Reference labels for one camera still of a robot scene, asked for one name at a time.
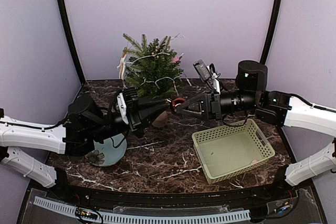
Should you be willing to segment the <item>red ball ornament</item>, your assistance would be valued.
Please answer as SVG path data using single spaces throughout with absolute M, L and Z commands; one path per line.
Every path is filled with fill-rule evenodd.
M 184 103 L 186 100 L 184 98 L 175 98 L 170 102 L 170 109 L 173 113 L 177 112 L 177 107 Z

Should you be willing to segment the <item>small green christmas tree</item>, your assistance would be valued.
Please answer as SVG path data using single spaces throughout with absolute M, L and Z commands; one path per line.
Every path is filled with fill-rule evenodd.
M 123 38 L 128 43 L 124 85 L 135 87 L 138 95 L 144 98 L 167 98 L 178 94 L 177 87 L 184 70 L 181 64 L 172 63 L 172 59 L 179 54 L 171 47 L 172 40 L 178 36 L 154 38 L 151 42 L 145 34 L 141 35 L 141 41 L 126 33 Z M 164 46 L 164 53 L 155 58 L 153 52 L 157 45 Z

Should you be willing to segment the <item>pink bow ornament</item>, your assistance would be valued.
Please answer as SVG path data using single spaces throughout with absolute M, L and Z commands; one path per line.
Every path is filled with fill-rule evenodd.
M 175 56 L 173 59 L 172 59 L 172 63 L 173 64 L 180 64 L 181 63 L 181 59 L 182 59 L 182 57 L 183 57 L 183 53 L 181 54 L 181 55 L 179 55 L 179 56 Z

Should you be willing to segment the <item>white snowman ornament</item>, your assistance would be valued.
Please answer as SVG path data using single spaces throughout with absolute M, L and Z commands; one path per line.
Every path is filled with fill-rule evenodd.
M 122 56 L 120 59 L 120 63 L 117 66 L 117 69 L 119 71 L 119 79 L 124 80 L 125 78 L 125 70 L 126 70 L 126 65 L 127 65 L 127 53 L 128 53 L 128 48 L 124 47 L 122 51 Z

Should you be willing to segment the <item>green perforated plastic basket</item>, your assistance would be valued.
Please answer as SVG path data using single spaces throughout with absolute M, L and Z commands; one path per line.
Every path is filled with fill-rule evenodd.
M 260 167 L 276 153 L 253 119 L 195 132 L 192 140 L 210 185 Z

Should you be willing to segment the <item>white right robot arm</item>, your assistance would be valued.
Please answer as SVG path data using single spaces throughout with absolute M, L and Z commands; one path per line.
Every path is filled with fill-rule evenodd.
M 335 109 L 308 102 L 294 93 L 267 91 L 268 68 L 262 63 L 243 60 L 238 64 L 235 85 L 237 91 L 229 91 L 221 83 L 216 88 L 192 96 L 188 100 L 174 99 L 171 109 L 203 121 L 222 120 L 236 112 L 254 111 L 257 119 L 278 127 L 299 127 L 335 136 Z M 335 169 L 335 141 L 317 153 L 285 165 L 277 170 L 274 184 L 268 188 L 273 200 L 280 199 L 288 191 L 288 185 L 301 182 Z

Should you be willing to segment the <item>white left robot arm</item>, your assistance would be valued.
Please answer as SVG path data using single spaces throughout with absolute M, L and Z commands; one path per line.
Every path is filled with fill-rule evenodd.
M 48 166 L 22 149 L 45 150 L 65 156 L 101 158 L 96 166 L 117 163 L 127 150 L 127 136 L 141 138 L 145 128 L 170 106 L 168 99 L 138 97 L 134 88 L 118 90 L 108 107 L 98 106 L 89 94 L 77 97 L 64 119 L 36 124 L 5 116 L 1 110 L 1 164 L 12 168 L 45 188 L 53 188 L 63 201 L 74 197 L 61 168 Z

